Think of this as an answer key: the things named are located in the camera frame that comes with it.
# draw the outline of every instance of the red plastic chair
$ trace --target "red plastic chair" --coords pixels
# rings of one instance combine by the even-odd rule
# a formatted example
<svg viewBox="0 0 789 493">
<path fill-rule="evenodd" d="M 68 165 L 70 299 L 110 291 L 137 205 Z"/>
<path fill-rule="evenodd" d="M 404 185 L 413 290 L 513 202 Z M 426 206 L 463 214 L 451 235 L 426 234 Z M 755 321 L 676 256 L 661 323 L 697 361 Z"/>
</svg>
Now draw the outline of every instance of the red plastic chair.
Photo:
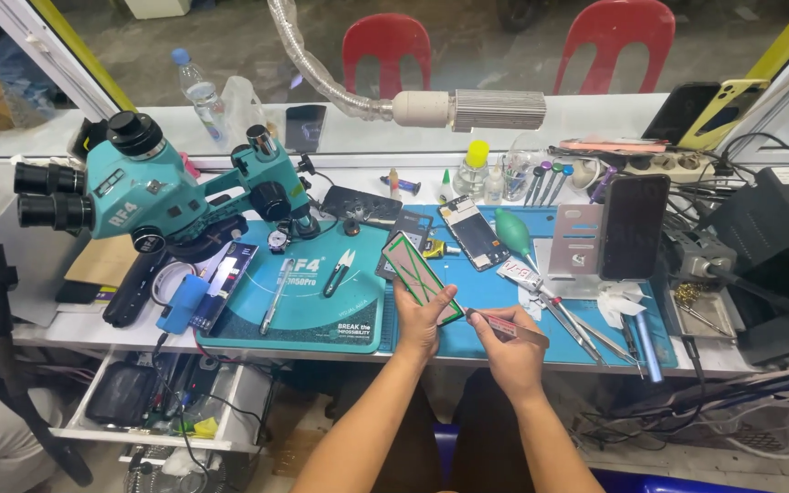
<svg viewBox="0 0 789 493">
<path fill-rule="evenodd" d="M 379 60 L 379 97 L 391 99 L 401 91 L 400 59 L 415 56 L 422 69 L 422 86 L 431 90 L 431 41 L 422 23 L 403 14 L 376 14 L 359 19 L 343 38 L 345 88 L 355 92 L 355 68 L 362 56 Z"/>
<path fill-rule="evenodd" d="M 599 0 L 575 18 L 564 42 L 553 94 L 558 94 L 568 61 L 577 47 L 595 45 L 595 60 L 580 86 L 580 94 L 608 94 L 617 56 L 630 43 L 643 43 L 650 52 L 647 73 L 638 92 L 653 92 L 674 39 L 674 15 L 657 0 Z"/>
</svg>

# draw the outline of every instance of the wristwatch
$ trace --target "wristwatch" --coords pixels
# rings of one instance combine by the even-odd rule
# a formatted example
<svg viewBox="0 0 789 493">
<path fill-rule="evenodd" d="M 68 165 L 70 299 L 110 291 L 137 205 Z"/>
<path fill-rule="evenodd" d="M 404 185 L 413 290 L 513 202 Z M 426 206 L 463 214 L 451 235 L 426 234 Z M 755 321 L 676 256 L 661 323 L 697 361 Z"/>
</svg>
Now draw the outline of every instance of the wristwatch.
<svg viewBox="0 0 789 493">
<path fill-rule="evenodd" d="M 281 255 L 291 243 L 291 236 L 285 231 L 275 230 L 267 237 L 267 247 L 273 255 Z"/>
</svg>

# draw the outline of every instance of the teal microscope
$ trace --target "teal microscope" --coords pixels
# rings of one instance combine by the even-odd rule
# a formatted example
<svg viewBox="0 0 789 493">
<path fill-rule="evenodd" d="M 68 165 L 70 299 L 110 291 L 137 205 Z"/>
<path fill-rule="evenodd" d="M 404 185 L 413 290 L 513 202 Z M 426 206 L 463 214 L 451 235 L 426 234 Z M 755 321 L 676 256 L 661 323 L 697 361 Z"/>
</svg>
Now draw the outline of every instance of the teal microscope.
<svg viewBox="0 0 789 493">
<path fill-rule="evenodd" d="M 310 184 L 297 175 L 314 174 L 312 162 L 304 156 L 293 165 L 264 126 L 246 134 L 249 143 L 231 153 L 233 169 L 198 184 L 151 117 L 122 111 L 109 120 L 106 140 L 89 152 L 86 175 L 54 164 L 17 165 L 19 224 L 86 227 L 97 240 L 129 234 L 138 252 L 166 248 L 189 263 L 209 259 L 244 234 L 247 210 L 257 211 L 271 230 L 287 223 L 295 236 L 317 236 L 306 195 Z M 209 198 L 234 188 L 243 192 Z"/>
</svg>

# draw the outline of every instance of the hand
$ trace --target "hand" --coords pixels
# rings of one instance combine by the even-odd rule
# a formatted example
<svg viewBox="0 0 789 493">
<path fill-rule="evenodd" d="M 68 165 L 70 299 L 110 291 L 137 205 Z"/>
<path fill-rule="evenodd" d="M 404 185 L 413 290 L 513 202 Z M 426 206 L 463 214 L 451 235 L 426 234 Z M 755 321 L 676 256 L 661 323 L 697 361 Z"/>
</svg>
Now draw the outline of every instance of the hand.
<svg viewBox="0 0 789 493">
<path fill-rule="evenodd" d="M 400 279 L 394 279 L 394 305 L 397 306 L 398 336 L 395 353 L 418 352 L 426 361 L 437 353 L 437 317 L 455 297 L 458 288 L 450 284 L 425 306 L 419 305 Z"/>
<path fill-rule="evenodd" d="M 483 313 L 523 327 L 537 328 L 535 321 L 518 304 L 510 308 L 484 309 Z M 524 402 L 544 398 L 541 387 L 544 350 L 541 346 L 518 338 L 501 342 L 492 327 L 478 313 L 474 313 L 468 323 L 473 325 L 479 342 L 486 349 L 492 376 L 514 408 Z"/>
</svg>

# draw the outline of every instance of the drawer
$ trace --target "drawer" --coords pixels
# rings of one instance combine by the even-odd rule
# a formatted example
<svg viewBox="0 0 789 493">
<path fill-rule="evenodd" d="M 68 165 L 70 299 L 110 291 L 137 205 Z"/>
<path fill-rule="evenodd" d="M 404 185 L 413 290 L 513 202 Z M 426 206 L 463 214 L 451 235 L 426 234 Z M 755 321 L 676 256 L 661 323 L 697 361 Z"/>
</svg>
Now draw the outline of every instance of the drawer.
<svg viewBox="0 0 789 493">
<path fill-rule="evenodd" d="M 127 351 L 112 349 L 106 354 L 99 371 L 96 372 L 93 383 L 88 387 L 87 393 L 84 394 L 72 419 L 62 428 L 52 428 L 51 433 L 58 437 L 87 441 L 184 446 L 184 439 L 181 436 L 157 435 L 142 430 L 112 431 L 105 425 L 100 425 L 84 416 L 90 396 L 93 395 L 96 386 L 102 380 L 104 368 L 114 362 L 123 361 L 127 353 Z M 269 376 L 240 365 L 234 372 L 226 399 L 238 409 L 248 410 L 263 417 L 264 401 L 267 398 L 270 385 Z M 259 447 L 254 443 L 258 436 L 258 420 L 251 415 L 236 412 L 227 405 L 223 405 L 223 408 L 224 411 L 218 423 L 218 432 L 215 438 L 213 440 L 189 438 L 190 445 L 213 450 L 257 452 Z"/>
</svg>

